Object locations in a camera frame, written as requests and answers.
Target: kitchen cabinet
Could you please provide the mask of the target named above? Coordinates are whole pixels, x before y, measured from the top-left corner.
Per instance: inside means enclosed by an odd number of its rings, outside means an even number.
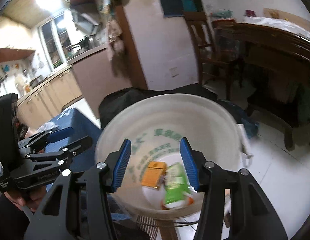
[[[106,49],[76,62],[72,69],[82,95],[97,118],[98,107],[105,96],[132,87],[129,77],[121,73],[114,75]]]
[[[29,127],[37,129],[49,121],[52,116],[40,98],[39,93],[35,93],[18,106],[18,118]]]
[[[59,111],[57,110],[57,107],[54,104],[54,101],[50,98],[46,87],[43,86],[42,88],[39,89],[38,91],[40,98],[42,99],[44,105],[46,106],[48,112],[52,117],[55,117],[56,115],[59,114]]]
[[[18,101],[18,118],[33,129],[60,114],[63,106],[82,95],[71,68],[53,75],[30,93]]]
[[[61,111],[64,105],[82,95],[71,70],[65,71],[54,78],[50,82],[50,86],[48,93],[57,102],[58,111]]]

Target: green package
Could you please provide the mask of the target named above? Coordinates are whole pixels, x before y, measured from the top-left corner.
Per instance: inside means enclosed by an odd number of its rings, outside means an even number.
[[[165,174],[165,208],[177,208],[188,205],[191,191],[184,167],[180,163],[169,166]]]

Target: person's hand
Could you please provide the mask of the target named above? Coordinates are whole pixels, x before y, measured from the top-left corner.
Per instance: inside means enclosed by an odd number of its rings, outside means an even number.
[[[22,210],[22,206],[28,206],[31,211],[35,212],[46,194],[46,186],[40,187],[29,193],[30,201],[26,202],[17,190],[11,190],[4,193],[13,204]]]
[[[33,136],[33,135],[36,134],[36,133],[37,133],[36,130],[33,130],[33,129],[31,129],[31,128],[28,128],[27,133],[25,134],[25,138],[31,137],[31,136]]]

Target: wall outlet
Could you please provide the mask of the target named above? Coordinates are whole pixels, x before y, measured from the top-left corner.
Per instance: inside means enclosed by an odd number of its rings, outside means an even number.
[[[169,69],[169,72],[170,72],[170,74],[171,74],[171,77],[176,77],[176,76],[178,76],[177,67],[170,68],[170,69]]]

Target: wooden cabinet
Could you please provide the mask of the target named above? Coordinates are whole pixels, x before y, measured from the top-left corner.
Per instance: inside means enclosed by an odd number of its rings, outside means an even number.
[[[39,93],[32,94],[18,106],[18,117],[33,129],[39,128],[52,118]]]
[[[77,84],[77,81],[76,81],[72,71],[66,71],[65,72],[64,80],[69,85],[74,99],[77,98],[77,97],[80,97],[82,95],[82,92],[81,92],[81,90],[80,90],[80,88],[79,88],[79,86]]]
[[[52,117],[56,116],[59,114],[59,111],[54,103],[54,101],[51,99],[49,96],[46,87],[43,86],[39,89],[38,91],[40,98],[42,99],[44,105],[46,106],[48,112]]]
[[[39,87],[18,105],[18,118],[33,129],[61,113],[62,107],[82,92],[70,69]]]
[[[65,71],[50,81],[50,86],[48,94],[56,100],[58,111],[61,111],[64,105],[82,95],[71,70]]]

